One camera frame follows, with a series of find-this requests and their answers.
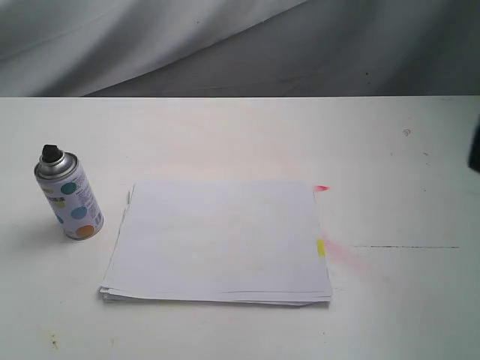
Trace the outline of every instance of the white paper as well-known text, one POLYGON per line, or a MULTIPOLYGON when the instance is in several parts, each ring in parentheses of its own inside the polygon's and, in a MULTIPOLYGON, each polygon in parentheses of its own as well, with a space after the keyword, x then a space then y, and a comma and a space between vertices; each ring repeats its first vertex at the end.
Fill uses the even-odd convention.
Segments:
POLYGON ((300 181, 141 181, 102 287, 143 299, 325 301, 319 238, 313 188, 300 181))

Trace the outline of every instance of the white fabric backdrop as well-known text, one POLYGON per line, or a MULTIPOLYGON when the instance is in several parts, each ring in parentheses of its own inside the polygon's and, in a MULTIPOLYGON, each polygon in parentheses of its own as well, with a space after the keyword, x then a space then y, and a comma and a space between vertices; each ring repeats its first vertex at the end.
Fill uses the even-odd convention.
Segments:
POLYGON ((480 1, 302 2, 0 2, 0 95, 480 94, 480 1))

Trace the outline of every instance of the table surface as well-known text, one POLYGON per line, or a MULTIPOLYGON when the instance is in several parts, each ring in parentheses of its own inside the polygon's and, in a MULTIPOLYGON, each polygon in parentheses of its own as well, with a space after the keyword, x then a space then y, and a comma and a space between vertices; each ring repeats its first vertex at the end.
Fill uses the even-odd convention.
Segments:
POLYGON ((478 359, 480 97, 0 99, 5 359, 478 359), (33 176, 81 159, 106 223, 62 235, 33 176), (138 179, 302 179, 318 193, 329 306, 105 304, 138 179))

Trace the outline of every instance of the yellow sticky tab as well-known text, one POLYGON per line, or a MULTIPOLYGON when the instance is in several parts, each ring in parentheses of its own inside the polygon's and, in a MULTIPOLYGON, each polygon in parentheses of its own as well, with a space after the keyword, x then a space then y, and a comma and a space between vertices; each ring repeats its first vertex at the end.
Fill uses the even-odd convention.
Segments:
POLYGON ((325 257, 325 244, 321 238, 316 240, 316 249, 318 250, 320 257, 325 257))

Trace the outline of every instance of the red sticky tab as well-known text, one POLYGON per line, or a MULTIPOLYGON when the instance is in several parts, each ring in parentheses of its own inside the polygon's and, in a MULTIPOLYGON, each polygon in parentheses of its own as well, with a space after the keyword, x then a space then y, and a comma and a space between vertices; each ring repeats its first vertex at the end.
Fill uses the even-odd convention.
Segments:
POLYGON ((315 191, 325 191, 325 190, 328 190, 330 187, 328 186, 323 186, 323 185, 317 185, 315 187, 315 191))

